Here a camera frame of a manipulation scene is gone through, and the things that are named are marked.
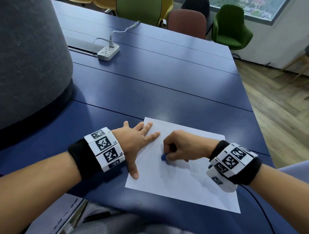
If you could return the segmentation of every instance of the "herringbone wood floor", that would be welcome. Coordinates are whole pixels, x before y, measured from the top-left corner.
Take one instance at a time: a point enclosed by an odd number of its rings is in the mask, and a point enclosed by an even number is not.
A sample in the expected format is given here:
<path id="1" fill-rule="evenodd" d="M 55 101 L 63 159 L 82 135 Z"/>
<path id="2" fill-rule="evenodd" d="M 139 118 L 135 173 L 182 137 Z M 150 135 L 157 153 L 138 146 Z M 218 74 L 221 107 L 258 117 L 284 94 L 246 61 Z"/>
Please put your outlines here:
<path id="1" fill-rule="evenodd" d="M 308 78 L 235 63 L 276 168 L 309 160 Z"/>

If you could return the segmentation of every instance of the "electrical outlet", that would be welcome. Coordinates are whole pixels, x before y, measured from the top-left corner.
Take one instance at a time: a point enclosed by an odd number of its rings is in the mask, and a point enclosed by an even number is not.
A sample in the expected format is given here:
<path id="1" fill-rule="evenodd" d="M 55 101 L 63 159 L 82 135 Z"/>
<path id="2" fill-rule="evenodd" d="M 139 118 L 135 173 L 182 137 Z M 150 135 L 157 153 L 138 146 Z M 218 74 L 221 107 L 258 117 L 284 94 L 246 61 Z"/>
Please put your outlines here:
<path id="1" fill-rule="evenodd" d="M 98 59 L 110 61 L 114 55 L 119 51 L 119 45 L 114 43 L 114 47 L 105 46 L 98 52 Z"/>

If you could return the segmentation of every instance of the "blue eraser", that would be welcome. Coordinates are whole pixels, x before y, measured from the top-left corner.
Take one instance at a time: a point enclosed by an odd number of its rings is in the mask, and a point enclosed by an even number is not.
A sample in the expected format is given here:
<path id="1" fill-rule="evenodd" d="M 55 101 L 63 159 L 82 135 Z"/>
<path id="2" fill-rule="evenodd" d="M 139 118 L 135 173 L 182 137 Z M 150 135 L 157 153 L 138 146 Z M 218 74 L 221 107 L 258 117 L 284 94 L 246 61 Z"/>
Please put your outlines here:
<path id="1" fill-rule="evenodd" d="M 166 155 L 167 155 L 167 153 L 162 154 L 162 156 L 161 156 L 162 161 L 166 161 Z"/>

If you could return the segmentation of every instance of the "wristband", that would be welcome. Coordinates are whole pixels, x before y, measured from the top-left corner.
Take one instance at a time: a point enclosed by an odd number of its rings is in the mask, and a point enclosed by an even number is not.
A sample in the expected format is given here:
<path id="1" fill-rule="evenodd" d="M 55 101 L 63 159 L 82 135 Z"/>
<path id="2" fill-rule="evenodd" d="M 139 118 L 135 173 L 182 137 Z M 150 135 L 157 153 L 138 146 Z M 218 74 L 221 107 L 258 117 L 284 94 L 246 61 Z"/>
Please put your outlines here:
<path id="1" fill-rule="evenodd" d="M 248 185 L 254 179 L 261 167 L 257 156 L 239 144 L 222 140 L 210 156 L 211 165 L 206 174 L 224 191 L 233 192 L 237 184 Z"/>
<path id="2" fill-rule="evenodd" d="M 75 160 L 82 179 L 89 179 L 100 171 L 108 171 L 125 160 L 125 156 L 114 134 L 102 128 L 68 148 Z"/>

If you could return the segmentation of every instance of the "light green chair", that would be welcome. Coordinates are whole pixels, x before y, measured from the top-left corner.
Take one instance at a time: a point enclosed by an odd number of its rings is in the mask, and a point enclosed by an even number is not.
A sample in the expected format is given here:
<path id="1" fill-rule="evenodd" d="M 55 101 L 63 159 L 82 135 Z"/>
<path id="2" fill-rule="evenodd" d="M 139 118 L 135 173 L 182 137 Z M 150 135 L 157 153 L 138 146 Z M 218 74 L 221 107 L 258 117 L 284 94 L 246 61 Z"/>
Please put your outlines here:
<path id="1" fill-rule="evenodd" d="M 160 22 L 162 0 L 117 0 L 118 17 L 157 26 Z"/>
<path id="2" fill-rule="evenodd" d="M 231 50 L 245 48 L 253 33 L 245 26 L 244 12 L 241 7 L 225 4 L 214 18 L 213 41 L 227 45 Z"/>

